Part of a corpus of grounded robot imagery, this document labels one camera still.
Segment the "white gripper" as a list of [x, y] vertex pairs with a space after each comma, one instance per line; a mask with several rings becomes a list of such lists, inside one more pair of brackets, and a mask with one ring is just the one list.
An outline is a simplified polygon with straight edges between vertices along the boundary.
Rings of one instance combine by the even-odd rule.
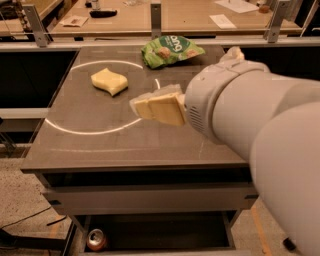
[[221, 62], [198, 73], [188, 84], [185, 94], [179, 84], [171, 84], [132, 99], [130, 107], [142, 119], [168, 125], [183, 126], [187, 119], [196, 131], [220, 144], [213, 129], [213, 111], [222, 91], [248, 72], [269, 72], [265, 64], [244, 59], [242, 50], [233, 46], [220, 58]]

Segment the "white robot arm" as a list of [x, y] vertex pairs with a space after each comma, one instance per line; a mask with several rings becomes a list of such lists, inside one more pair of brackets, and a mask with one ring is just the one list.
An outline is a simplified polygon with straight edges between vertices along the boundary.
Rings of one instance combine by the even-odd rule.
[[320, 83], [272, 73], [238, 47], [186, 89], [130, 102], [142, 119], [189, 123], [246, 160], [264, 204], [303, 256], [320, 256]]

